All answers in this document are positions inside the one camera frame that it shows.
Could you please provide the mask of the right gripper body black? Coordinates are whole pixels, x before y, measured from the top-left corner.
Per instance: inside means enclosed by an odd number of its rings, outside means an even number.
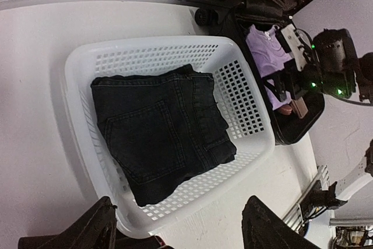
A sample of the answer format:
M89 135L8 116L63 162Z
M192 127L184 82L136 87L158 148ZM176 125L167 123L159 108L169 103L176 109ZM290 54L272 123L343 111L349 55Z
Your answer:
M281 79L293 100L308 92L322 93L342 99L350 98L350 82L345 73L322 71L315 65L306 64L302 71L295 62L286 62Z

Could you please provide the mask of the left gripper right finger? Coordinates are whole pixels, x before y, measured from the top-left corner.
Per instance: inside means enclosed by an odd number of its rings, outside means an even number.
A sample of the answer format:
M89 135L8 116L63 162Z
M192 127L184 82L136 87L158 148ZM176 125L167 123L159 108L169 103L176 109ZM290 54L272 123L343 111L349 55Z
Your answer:
M258 197L251 196L242 211L242 237L247 249L307 249L315 244L288 227Z

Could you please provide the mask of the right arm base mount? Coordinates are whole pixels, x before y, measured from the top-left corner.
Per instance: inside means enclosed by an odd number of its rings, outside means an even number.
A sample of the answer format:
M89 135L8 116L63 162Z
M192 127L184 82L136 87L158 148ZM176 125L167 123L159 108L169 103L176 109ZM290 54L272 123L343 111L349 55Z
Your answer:
M337 199L336 186L337 182L334 182L327 190L323 190L320 180L313 185L300 203L304 220L315 219L326 210L336 210L347 203L346 200Z

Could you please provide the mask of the white perforated plastic basket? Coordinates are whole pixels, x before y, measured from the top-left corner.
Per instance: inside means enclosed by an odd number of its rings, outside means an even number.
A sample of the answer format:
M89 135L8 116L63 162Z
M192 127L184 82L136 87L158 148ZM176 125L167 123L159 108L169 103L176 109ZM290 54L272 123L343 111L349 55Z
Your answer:
M135 239L222 196L275 148L252 71L226 37L83 45L65 81L80 159Z

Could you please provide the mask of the black jeans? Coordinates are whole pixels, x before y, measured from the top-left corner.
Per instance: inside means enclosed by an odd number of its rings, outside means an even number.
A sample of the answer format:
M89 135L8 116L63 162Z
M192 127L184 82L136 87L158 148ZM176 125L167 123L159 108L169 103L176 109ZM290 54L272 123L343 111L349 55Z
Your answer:
M97 126L140 207L235 158L211 73L184 65L158 76L98 77L90 88Z

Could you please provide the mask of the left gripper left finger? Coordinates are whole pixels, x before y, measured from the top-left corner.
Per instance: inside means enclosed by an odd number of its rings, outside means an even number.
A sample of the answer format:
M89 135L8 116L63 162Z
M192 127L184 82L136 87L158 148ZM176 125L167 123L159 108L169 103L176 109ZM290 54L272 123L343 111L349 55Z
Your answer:
M114 248L116 209L109 197L102 197L62 233L21 237L19 248Z

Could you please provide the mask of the black pink small suitcase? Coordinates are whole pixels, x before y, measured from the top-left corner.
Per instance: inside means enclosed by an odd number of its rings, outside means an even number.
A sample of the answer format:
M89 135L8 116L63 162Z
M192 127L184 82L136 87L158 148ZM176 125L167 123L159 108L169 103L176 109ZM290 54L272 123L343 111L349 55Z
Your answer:
M115 248L123 249L160 249L173 248L167 245L159 236L151 236L146 239L133 239L130 237L117 238L115 241Z

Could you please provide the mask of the purple shirt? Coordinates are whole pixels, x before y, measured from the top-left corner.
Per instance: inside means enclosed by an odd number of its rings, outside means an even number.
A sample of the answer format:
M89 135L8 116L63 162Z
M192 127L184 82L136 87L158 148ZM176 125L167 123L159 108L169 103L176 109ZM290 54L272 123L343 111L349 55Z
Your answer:
M245 39L261 78L283 70L284 63L292 59L276 38L277 29L278 26L276 25L260 26L253 24L249 28ZM280 102L266 86L265 89L273 111L277 111L285 104L290 105L292 99L289 92L286 92L287 99Z

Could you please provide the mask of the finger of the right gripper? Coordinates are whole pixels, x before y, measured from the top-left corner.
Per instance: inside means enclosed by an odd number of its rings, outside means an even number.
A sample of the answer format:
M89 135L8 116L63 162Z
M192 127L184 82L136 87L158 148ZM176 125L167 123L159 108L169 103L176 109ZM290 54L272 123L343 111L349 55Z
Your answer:
M264 85L275 95L278 101L287 99L286 88L280 75L268 75L263 78Z

